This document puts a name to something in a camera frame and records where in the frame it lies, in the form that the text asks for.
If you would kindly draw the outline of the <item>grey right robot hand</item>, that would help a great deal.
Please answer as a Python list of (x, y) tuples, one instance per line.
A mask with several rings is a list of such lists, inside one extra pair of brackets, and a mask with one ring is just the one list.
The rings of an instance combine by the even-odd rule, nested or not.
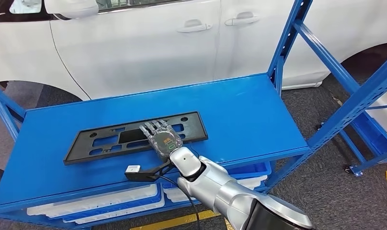
[(159, 158), (166, 162), (170, 154), (183, 146), (183, 141), (164, 120), (153, 120), (139, 126)]

